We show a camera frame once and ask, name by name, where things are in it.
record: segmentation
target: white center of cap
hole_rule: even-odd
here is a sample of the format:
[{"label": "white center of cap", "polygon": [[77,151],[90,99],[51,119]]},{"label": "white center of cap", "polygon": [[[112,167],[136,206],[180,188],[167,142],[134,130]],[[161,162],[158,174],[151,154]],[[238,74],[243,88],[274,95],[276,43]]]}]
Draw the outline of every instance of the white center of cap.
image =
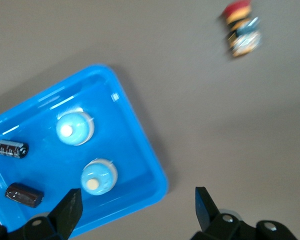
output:
[{"label": "white center of cap", "polygon": [[61,132],[62,136],[67,138],[67,137],[71,136],[71,134],[74,132],[74,130],[72,129],[72,126],[64,125],[61,127],[60,132]]},{"label": "white center of cap", "polygon": [[86,187],[90,190],[96,190],[99,187],[99,181],[96,178],[91,178],[86,182]]}]

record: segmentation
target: blue plastic tray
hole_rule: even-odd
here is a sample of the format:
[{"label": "blue plastic tray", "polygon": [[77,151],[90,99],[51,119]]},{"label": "blue plastic tray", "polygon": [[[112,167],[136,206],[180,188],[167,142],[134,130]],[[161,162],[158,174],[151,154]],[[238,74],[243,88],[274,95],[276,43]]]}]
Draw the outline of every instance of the blue plastic tray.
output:
[{"label": "blue plastic tray", "polygon": [[[85,111],[95,132],[83,145],[62,143],[57,119]],[[13,231],[40,213],[50,212],[71,188],[81,188],[83,168],[96,158],[113,161],[114,188],[100,196],[82,190],[83,214],[72,237],[158,202],[167,192],[165,174],[114,73],[93,65],[0,115],[0,140],[29,144],[25,158],[0,155],[0,223]],[[44,192],[31,208],[5,197],[23,183]]]}]

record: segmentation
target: blue cap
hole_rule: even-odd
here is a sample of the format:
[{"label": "blue cap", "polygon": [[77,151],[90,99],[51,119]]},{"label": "blue cap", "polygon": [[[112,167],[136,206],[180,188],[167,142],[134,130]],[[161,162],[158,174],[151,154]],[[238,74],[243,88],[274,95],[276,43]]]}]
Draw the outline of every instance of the blue cap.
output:
[{"label": "blue cap", "polygon": [[96,159],[83,169],[81,185],[91,195],[102,195],[115,186],[117,179],[118,172],[111,161]]},{"label": "blue cap", "polygon": [[56,134],[61,142],[78,146],[87,142],[95,130],[92,118],[85,112],[71,112],[56,124]]}]

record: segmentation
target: small cylindrical object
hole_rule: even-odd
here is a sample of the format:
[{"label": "small cylindrical object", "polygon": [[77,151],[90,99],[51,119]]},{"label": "small cylindrical object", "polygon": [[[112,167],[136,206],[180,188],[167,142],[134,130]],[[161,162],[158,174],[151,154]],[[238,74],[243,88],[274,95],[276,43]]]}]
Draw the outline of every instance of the small cylindrical object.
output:
[{"label": "small cylindrical object", "polygon": [[97,158],[83,169],[81,185],[91,195],[102,195],[115,186],[117,179],[115,165],[109,160]]},{"label": "small cylindrical object", "polygon": [[36,208],[44,198],[44,193],[42,191],[17,182],[12,183],[6,189],[4,195],[8,199],[32,208]]},{"label": "small cylindrical object", "polygon": [[29,146],[26,143],[0,140],[0,155],[22,159],[28,154],[28,151]]}]

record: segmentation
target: screw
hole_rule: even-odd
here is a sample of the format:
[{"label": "screw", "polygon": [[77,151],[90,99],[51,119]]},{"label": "screw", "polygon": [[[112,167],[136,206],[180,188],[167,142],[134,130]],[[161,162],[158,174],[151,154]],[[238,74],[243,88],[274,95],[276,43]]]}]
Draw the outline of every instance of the screw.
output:
[{"label": "screw", "polygon": [[265,222],[264,226],[269,229],[270,231],[276,231],[276,225],[274,225],[272,222]]},{"label": "screw", "polygon": [[232,223],[234,221],[234,219],[230,215],[224,215],[222,217],[222,219],[225,220],[228,223]]},{"label": "screw", "polygon": [[41,220],[35,220],[33,223],[32,223],[32,226],[38,226],[42,223]]}]

